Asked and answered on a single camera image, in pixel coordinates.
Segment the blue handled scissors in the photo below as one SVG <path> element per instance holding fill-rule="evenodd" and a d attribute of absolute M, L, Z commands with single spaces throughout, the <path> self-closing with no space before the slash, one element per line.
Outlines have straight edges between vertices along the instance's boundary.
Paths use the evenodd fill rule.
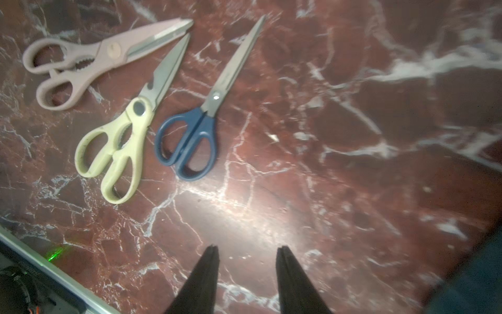
<path fill-rule="evenodd" d="M 261 16 L 218 77 L 203 104 L 191 111 L 169 117 L 158 129 L 154 141 L 156 157 L 164 166 L 175 166 L 175 172 L 180 179 L 196 181 L 212 170 L 217 156 L 215 116 L 247 61 L 264 22 L 265 16 Z M 169 156 L 166 156 L 163 147 L 163 136 L 171 124 L 180 121 L 186 124 L 186 130 L 175 150 Z M 187 167 L 187 164 L 192 159 L 193 153 L 200 142 L 204 139 L 210 144 L 209 161 L 202 170 L 193 171 Z"/>

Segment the teal plastic storage box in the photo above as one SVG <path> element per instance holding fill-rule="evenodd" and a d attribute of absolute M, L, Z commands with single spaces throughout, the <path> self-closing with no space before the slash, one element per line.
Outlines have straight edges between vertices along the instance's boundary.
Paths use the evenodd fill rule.
<path fill-rule="evenodd" d="M 501 223 L 431 294 L 424 313 L 501 313 Z"/>

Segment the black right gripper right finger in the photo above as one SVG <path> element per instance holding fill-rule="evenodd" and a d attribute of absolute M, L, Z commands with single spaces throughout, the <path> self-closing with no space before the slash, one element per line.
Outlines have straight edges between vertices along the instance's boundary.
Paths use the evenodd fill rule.
<path fill-rule="evenodd" d="M 288 246 L 277 249 L 276 272 L 281 313 L 332 313 Z"/>

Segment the cream handled kitchen scissors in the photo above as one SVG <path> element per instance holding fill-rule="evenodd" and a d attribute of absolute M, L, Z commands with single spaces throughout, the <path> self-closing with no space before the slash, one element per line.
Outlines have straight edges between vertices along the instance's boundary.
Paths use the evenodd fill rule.
<path fill-rule="evenodd" d="M 88 132 L 77 146 L 75 167 L 79 175 L 93 178 L 100 175 L 103 170 L 107 171 L 101 182 L 101 193 L 104 199 L 111 204 L 123 204 L 137 190 L 141 181 L 143 149 L 147 131 L 157 107 L 165 97 L 179 70 L 189 40 L 190 35 L 187 34 L 171 49 L 155 69 L 152 79 L 144 85 L 139 95 L 128 103 L 121 115 Z M 90 165 L 87 165 L 84 158 L 86 149 L 101 134 L 107 136 L 107 142 Z M 118 196 L 114 187 L 128 162 L 132 163 L 131 184 L 125 195 Z"/>

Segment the pink handled kitchen scissors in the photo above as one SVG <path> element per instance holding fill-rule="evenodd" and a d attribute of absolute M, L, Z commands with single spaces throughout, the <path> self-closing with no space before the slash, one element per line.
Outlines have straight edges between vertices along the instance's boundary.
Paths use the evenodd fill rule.
<path fill-rule="evenodd" d="M 193 24 L 192 19 L 174 18 L 125 31 L 94 44 L 38 39 L 26 48 L 22 61 L 30 73 L 48 73 L 50 76 L 36 90 L 38 104 L 50 111 L 64 111 L 74 107 L 100 75 L 158 50 L 185 35 Z M 35 56 L 49 46 L 61 47 L 63 60 L 36 66 Z M 67 82 L 72 86 L 69 99 L 61 105 L 52 104 L 49 100 L 51 91 Z"/>

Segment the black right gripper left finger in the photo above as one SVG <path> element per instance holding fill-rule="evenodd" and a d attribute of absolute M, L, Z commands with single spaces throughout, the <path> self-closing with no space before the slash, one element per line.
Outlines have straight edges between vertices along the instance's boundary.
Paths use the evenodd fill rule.
<path fill-rule="evenodd" d="M 219 250 L 208 246 L 165 313 L 214 313 Z"/>

